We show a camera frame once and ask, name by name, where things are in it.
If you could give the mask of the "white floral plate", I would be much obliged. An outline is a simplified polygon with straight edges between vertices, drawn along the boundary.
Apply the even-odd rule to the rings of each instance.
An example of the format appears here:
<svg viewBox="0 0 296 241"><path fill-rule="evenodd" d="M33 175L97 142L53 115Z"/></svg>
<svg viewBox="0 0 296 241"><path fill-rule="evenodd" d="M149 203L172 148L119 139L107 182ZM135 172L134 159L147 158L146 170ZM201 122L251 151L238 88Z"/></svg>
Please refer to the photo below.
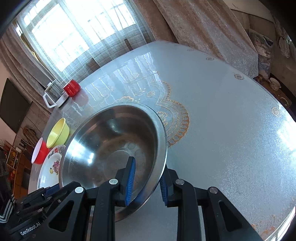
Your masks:
<svg viewBox="0 0 296 241"><path fill-rule="evenodd" d="M65 145L57 145L46 156L38 177L38 189L51 187L59 183L60 162L64 149Z"/></svg>

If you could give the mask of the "red plastic bowl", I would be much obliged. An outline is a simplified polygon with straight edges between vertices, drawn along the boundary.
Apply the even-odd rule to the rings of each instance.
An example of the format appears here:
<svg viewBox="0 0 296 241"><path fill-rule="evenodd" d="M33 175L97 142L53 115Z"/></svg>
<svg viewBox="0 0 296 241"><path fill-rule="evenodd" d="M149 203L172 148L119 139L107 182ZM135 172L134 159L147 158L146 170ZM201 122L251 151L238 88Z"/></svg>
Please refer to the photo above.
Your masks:
<svg viewBox="0 0 296 241"><path fill-rule="evenodd" d="M38 165L43 164L49 151L50 151L50 149L47 148L46 143L43 140L43 138L40 138L34 148L32 158L31 158L31 163L38 164Z"/></svg>

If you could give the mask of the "yellow plastic bowl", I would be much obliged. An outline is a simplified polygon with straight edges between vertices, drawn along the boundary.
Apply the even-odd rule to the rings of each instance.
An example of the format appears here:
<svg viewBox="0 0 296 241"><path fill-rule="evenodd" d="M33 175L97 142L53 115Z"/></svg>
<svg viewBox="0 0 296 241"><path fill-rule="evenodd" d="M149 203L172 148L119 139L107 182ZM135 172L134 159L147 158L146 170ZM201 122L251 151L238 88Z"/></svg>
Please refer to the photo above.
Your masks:
<svg viewBox="0 0 296 241"><path fill-rule="evenodd" d="M56 122L48 135L46 142L47 148L53 148L57 145L65 144L69 137L69 133L70 129L66 123L66 119L61 118Z"/></svg>

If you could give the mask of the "stainless steel bowl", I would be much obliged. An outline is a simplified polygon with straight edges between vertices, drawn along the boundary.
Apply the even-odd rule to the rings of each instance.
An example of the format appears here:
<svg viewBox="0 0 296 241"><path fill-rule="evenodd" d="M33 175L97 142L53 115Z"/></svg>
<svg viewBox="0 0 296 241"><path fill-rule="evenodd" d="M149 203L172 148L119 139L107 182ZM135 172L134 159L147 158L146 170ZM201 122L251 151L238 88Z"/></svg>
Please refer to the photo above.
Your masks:
<svg viewBox="0 0 296 241"><path fill-rule="evenodd" d="M165 127L152 108L114 104L93 114L71 136L62 154L59 185L75 181L85 189L98 187L134 157L131 203L115 209L115 220L121 221L148 201L163 174L167 152Z"/></svg>

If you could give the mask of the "wooden cabinet with shelf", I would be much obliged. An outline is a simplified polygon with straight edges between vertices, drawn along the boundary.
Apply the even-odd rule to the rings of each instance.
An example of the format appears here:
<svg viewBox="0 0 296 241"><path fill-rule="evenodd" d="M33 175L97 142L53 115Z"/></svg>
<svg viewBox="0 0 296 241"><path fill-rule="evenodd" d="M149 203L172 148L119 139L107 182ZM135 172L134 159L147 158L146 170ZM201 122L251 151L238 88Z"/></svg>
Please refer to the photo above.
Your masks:
<svg viewBox="0 0 296 241"><path fill-rule="evenodd" d="M6 155L6 168L9 172L8 181L16 199L21 199L29 193L29 180L31 174L31 149L27 149L24 140L19 147L13 147L7 141L2 146Z"/></svg>

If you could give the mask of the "white glass electric kettle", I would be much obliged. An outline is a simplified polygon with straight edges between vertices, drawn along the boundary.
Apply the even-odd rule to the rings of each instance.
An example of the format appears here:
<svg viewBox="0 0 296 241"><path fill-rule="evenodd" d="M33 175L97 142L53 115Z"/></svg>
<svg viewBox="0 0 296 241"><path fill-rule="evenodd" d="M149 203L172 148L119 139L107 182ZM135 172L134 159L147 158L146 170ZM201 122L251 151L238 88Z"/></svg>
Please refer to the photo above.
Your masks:
<svg viewBox="0 0 296 241"><path fill-rule="evenodd" d="M48 83L43 95L43 100L47 108L59 108L68 98L69 95L63 89L62 84L56 79Z"/></svg>

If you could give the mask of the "red mug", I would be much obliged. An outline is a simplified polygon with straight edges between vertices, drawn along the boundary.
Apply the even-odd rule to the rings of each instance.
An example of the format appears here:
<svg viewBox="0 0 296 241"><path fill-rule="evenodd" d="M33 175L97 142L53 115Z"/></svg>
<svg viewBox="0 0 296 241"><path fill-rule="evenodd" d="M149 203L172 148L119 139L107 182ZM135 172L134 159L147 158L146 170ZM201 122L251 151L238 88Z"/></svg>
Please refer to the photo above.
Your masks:
<svg viewBox="0 0 296 241"><path fill-rule="evenodd" d="M81 90L81 86L72 79L66 83L63 89L69 97L74 97Z"/></svg>

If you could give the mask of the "left beige curtain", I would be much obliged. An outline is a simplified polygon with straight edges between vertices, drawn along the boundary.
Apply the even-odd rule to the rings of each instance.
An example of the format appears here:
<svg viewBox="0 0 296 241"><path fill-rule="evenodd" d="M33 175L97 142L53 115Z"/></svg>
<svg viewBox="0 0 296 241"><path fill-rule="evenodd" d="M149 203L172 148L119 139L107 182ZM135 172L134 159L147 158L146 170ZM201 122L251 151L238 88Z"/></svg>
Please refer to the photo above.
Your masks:
<svg viewBox="0 0 296 241"><path fill-rule="evenodd" d="M50 116L43 94L55 77L32 54L14 27L9 26L1 37L1 62L12 76L12 82L29 101Z"/></svg>

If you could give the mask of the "beige curtain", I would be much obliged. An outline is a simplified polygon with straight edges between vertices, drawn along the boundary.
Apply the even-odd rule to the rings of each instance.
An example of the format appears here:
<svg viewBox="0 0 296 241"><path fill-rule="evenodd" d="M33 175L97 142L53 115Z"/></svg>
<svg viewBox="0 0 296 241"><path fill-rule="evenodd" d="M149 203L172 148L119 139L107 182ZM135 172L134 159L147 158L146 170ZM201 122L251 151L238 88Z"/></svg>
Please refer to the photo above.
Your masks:
<svg viewBox="0 0 296 241"><path fill-rule="evenodd" d="M134 1L156 40L179 43L215 56L250 78L258 54L224 1Z"/></svg>
<svg viewBox="0 0 296 241"><path fill-rule="evenodd" d="M1 62L12 76L12 82L29 101L50 116L43 94L55 77L32 54L14 27L9 26L1 37Z"/></svg>

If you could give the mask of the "white patterned pot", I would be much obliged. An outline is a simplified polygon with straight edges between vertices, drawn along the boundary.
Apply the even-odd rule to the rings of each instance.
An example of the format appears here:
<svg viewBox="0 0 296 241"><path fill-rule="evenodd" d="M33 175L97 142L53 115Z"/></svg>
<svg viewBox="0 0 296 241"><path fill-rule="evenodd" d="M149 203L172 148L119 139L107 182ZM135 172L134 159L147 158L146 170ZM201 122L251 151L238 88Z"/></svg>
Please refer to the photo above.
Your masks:
<svg viewBox="0 0 296 241"><path fill-rule="evenodd" d="M281 88L280 83L275 78L270 78L268 81L272 90L278 91Z"/></svg>

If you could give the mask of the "sheer white window curtain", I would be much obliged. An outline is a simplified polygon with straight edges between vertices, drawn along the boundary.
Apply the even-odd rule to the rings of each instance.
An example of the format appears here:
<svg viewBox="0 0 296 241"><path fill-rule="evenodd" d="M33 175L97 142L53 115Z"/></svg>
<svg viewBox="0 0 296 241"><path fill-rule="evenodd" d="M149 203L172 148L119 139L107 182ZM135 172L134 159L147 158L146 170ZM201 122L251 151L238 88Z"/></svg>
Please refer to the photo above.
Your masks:
<svg viewBox="0 0 296 241"><path fill-rule="evenodd" d="M133 1L31 1L16 21L41 63L61 83L82 81L154 41Z"/></svg>

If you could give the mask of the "right beige curtain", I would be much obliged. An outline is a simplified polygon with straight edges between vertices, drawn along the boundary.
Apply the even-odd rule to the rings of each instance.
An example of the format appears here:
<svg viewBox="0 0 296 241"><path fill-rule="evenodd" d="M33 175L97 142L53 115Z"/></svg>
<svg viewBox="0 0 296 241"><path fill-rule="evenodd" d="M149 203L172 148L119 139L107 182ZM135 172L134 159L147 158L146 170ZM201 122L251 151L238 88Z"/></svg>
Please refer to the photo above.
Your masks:
<svg viewBox="0 0 296 241"><path fill-rule="evenodd" d="M215 56L250 78L258 54L224 1L134 1L156 40L179 43Z"/></svg>

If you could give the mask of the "black wall television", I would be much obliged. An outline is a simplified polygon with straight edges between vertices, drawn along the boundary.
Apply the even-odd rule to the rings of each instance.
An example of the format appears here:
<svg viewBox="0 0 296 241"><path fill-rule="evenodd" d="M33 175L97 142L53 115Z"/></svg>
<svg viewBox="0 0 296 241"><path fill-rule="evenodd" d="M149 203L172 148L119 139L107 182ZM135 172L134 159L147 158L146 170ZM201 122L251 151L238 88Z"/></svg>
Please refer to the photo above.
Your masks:
<svg viewBox="0 0 296 241"><path fill-rule="evenodd" d="M15 85L7 78L1 95L1 119L15 133L26 116L31 103L18 91Z"/></svg>

